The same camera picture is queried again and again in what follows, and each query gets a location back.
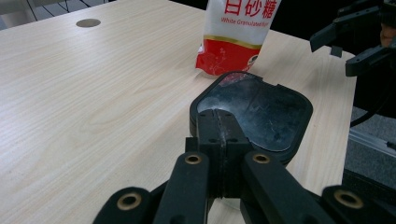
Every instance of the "metal ring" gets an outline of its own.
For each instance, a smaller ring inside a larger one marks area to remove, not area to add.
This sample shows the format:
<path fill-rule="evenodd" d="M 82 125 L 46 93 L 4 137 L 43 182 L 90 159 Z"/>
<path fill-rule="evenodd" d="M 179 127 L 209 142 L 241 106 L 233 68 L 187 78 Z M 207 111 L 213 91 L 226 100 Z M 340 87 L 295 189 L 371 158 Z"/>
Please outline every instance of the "metal ring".
<path fill-rule="evenodd" d="M 193 155 L 186 157 L 186 159 L 184 161 L 188 164 L 195 165 L 195 164 L 200 163 L 202 161 L 202 159 L 200 156 L 193 154 Z"/>
<path fill-rule="evenodd" d="M 258 162 L 258 163 L 261 163 L 261 164 L 265 164 L 265 163 L 270 162 L 270 159 L 267 156 L 265 156 L 264 154 L 255 154 L 253 156 L 253 160 L 255 162 Z"/>
<path fill-rule="evenodd" d="M 117 201 L 117 207 L 122 211 L 132 210 L 142 202 L 140 194 L 132 192 L 122 195 Z"/>
<path fill-rule="evenodd" d="M 338 189 L 334 193 L 334 198 L 337 202 L 343 204 L 346 207 L 360 209 L 363 208 L 364 203 L 361 198 L 351 191 Z"/>

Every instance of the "black cable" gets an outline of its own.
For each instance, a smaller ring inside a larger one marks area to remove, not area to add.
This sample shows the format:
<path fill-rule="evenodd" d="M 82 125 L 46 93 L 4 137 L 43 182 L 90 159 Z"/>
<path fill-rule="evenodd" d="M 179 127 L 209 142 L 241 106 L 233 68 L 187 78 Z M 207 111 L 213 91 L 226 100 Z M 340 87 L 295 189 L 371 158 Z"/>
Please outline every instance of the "black cable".
<path fill-rule="evenodd" d="M 69 10 L 67 8 L 65 8 L 64 6 L 62 6 L 60 3 L 58 3 L 58 5 L 63 8 L 66 12 L 69 12 Z"/>
<path fill-rule="evenodd" d="M 29 5 L 29 8 L 30 8 L 30 10 L 31 10 L 32 13 L 33 13 L 33 16 L 35 17 L 35 20 L 38 21 L 37 17 L 35 16 L 35 12 L 34 12 L 33 9 L 32 9 L 32 6 L 30 6 L 29 0 L 26 0 L 26 2 L 27 2 L 27 5 Z"/>
<path fill-rule="evenodd" d="M 85 3 L 83 0 L 79 0 L 80 2 L 82 2 L 86 7 L 91 7 L 90 5 L 88 5 L 87 3 Z"/>
<path fill-rule="evenodd" d="M 388 86 L 385 88 L 385 90 L 382 92 L 382 95 L 379 97 L 379 100 L 376 102 L 374 107 L 370 110 L 368 110 L 364 115 L 361 117 L 354 119 L 353 121 L 350 122 L 350 128 L 363 123 L 367 119 L 370 119 L 373 115 L 378 113 L 379 110 L 386 104 L 390 96 L 394 93 L 396 90 L 396 74 L 393 74 L 392 78 L 388 82 Z"/>
<path fill-rule="evenodd" d="M 44 6 L 42 6 L 44 9 L 46 9 L 46 11 L 52 16 L 52 17 L 55 17 L 52 13 L 50 13 L 50 11 L 46 8 L 46 7 L 44 7 Z"/>

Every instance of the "brass insert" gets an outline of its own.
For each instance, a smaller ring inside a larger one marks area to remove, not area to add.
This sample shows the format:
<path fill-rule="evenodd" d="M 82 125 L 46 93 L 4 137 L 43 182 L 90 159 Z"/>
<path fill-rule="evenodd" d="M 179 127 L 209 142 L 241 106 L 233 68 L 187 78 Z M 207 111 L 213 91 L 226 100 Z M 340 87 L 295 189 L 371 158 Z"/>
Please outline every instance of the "brass insert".
<path fill-rule="evenodd" d="M 346 207 L 360 209 L 364 206 L 361 198 L 348 190 L 338 189 L 334 193 L 334 198 L 337 200 L 337 202 L 343 204 Z"/>
<path fill-rule="evenodd" d="M 264 154 L 256 154 L 256 155 L 254 155 L 253 156 L 253 160 L 255 162 L 262 163 L 262 164 L 270 162 L 270 159 L 267 156 L 265 156 Z"/>
<path fill-rule="evenodd" d="M 117 207 L 122 211 L 128 211 L 136 208 L 142 202 L 140 194 L 132 192 L 122 195 L 117 201 Z"/>
<path fill-rule="evenodd" d="M 195 165 L 201 162 L 201 157 L 198 155 L 190 155 L 186 157 L 185 162 L 191 165 Z"/>

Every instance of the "light wood grain surface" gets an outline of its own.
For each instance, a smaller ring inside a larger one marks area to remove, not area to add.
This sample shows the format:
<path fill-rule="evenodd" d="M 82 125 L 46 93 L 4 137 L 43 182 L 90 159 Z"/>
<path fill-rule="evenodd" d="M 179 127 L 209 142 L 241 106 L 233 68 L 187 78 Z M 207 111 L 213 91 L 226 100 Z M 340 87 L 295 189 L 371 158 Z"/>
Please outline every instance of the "light wood grain surface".
<path fill-rule="evenodd" d="M 80 28 L 76 22 L 101 24 Z M 0 223 L 92 223 L 119 189 L 153 190 L 184 152 L 205 12 L 119 0 L 0 32 Z M 355 78 L 345 60 L 270 32 L 250 70 L 314 114 L 287 169 L 317 194 L 340 184 Z M 209 223 L 243 223 L 215 203 Z"/>

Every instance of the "gray floor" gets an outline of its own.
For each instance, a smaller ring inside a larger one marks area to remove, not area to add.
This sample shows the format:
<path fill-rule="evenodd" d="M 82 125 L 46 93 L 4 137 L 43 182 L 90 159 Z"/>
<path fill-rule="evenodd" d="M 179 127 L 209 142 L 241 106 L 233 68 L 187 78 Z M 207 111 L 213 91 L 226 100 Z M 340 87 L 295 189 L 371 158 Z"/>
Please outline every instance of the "gray floor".
<path fill-rule="evenodd" d="M 85 0 L 85 2 L 91 7 L 104 3 L 103 0 Z M 78 0 L 67 1 L 67 6 L 71 12 L 87 7 Z M 59 5 L 53 4 L 38 7 L 35 9 L 35 15 L 41 21 L 51 18 L 52 15 L 58 16 L 67 13 L 65 8 L 65 2 L 61 2 Z M 6 29 L 6 26 L 0 20 L 0 30 L 2 29 Z M 352 119 L 358 118 L 363 113 L 364 111 L 354 108 Z M 396 143 L 396 119 L 374 116 L 355 128 L 361 132 Z M 379 183 L 396 189 L 396 159 L 382 152 L 349 140 L 345 167 L 352 172 L 367 176 Z"/>

